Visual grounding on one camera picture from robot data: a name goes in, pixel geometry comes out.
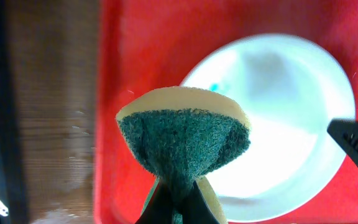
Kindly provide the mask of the yellow green sponge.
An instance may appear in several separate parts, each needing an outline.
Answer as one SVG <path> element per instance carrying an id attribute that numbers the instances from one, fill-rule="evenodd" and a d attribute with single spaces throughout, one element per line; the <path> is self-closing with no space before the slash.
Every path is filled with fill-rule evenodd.
<path id="1" fill-rule="evenodd" d="M 200 88 L 158 88 L 124 106 L 116 121 L 134 158 L 157 178 L 144 210 L 161 180 L 172 195 L 172 223 L 183 223 L 178 206 L 196 181 L 215 218 L 227 223 L 206 174 L 250 146 L 250 121 L 234 100 Z"/>

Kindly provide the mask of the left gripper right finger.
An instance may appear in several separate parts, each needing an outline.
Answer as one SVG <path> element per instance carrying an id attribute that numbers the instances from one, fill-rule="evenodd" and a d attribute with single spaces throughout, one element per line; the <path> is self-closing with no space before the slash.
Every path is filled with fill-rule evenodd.
<path id="1" fill-rule="evenodd" d="M 196 181 L 193 182 L 190 193 L 181 201 L 178 211 L 182 215 L 183 224 L 218 224 Z"/>

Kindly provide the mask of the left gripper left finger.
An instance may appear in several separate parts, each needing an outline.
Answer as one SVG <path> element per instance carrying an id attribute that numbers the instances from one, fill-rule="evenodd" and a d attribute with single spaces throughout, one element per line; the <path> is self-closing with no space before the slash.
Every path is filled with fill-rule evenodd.
<path id="1" fill-rule="evenodd" d="M 145 210 L 135 224 L 172 224 L 173 201 L 170 189 L 159 181 Z"/>

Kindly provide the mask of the white plate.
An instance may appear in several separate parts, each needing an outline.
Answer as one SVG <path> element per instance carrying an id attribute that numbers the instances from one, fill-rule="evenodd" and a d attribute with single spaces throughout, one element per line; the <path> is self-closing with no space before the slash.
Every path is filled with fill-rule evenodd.
<path id="1" fill-rule="evenodd" d="M 334 118 L 355 118 L 352 87 L 339 62 L 309 40 L 239 39 L 204 58 L 183 85 L 233 99 L 250 120 L 248 150 L 207 176 L 231 222 L 269 220 L 299 208 L 345 159 L 327 128 Z"/>

